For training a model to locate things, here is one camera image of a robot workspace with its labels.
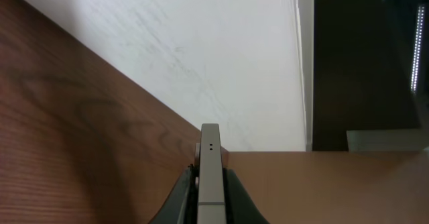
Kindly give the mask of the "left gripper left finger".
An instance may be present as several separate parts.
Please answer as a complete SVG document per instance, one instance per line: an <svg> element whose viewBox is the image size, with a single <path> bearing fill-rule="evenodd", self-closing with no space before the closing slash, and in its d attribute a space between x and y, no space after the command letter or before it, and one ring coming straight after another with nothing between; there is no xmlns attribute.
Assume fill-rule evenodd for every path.
<svg viewBox="0 0 429 224"><path fill-rule="evenodd" d="M197 224L197 170L189 165L149 224Z"/></svg>

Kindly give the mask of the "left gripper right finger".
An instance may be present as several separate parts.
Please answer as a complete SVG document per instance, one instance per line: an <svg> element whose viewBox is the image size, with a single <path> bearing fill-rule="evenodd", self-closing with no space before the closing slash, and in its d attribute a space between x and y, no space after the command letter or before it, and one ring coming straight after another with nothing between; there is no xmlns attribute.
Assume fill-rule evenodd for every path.
<svg viewBox="0 0 429 224"><path fill-rule="evenodd" d="M269 224L232 169L223 168L227 224Z"/></svg>

